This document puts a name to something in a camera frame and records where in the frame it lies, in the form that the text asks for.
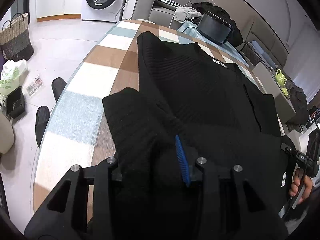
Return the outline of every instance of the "houndstooth pillow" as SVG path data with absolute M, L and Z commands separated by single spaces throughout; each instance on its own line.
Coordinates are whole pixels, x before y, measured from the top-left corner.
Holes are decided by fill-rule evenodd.
M 175 1 L 172 1 L 172 0 L 156 0 L 158 5 L 164 7 L 164 8 L 167 8 L 167 9 L 170 9 L 170 10 L 175 10 L 176 8 L 178 7 L 181 7 L 181 4 L 175 2 Z

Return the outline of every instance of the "tiled floor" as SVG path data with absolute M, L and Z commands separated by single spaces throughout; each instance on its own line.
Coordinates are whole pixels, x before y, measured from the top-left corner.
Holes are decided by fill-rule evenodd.
M 30 40 L 35 53 L 28 60 L 28 85 L 37 75 L 44 81 L 32 98 L 26 97 L 26 115 L 13 122 L 15 144 L 1 158 L 0 171 L 4 181 L 11 221 L 23 232 L 33 215 L 34 160 L 38 147 L 35 136 L 36 111 L 55 100 L 51 82 L 62 77 L 66 82 L 84 57 L 112 26 L 111 23 L 78 19 L 56 20 L 29 25 Z

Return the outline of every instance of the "metal screw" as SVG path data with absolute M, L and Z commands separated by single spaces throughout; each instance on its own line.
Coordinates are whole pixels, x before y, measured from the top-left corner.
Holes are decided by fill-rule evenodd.
M 80 169 L 80 166 L 79 165 L 73 165 L 72 167 L 71 167 L 71 170 L 72 171 L 79 171 L 79 169 Z
M 243 170 L 240 165 L 235 165 L 235 166 L 233 166 L 233 169 L 234 169 L 236 172 L 240 172 L 240 171 Z
M 198 162 L 199 164 L 205 164 L 205 163 L 207 162 L 207 159 L 204 158 L 204 157 L 199 157 L 199 158 L 197 159 L 197 162 Z
M 109 158 L 107 158 L 107 163 L 109 163 L 109 164 L 112 164 L 112 163 L 114 163 L 116 161 L 116 158 L 115 157 L 109 157 Z

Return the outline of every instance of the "black box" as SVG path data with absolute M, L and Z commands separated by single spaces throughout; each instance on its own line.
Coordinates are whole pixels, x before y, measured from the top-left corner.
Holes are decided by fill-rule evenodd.
M 25 110 L 24 95 L 21 86 L 19 86 L 7 96 L 7 115 L 17 118 Z

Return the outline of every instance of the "green mug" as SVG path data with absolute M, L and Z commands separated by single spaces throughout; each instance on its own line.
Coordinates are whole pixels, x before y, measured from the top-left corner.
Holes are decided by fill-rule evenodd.
M 285 83 L 287 82 L 287 79 L 285 76 L 282 74 L 281 70 L 278 69 L 276 72 L 276 81 L 281 87 L 284 87 Z

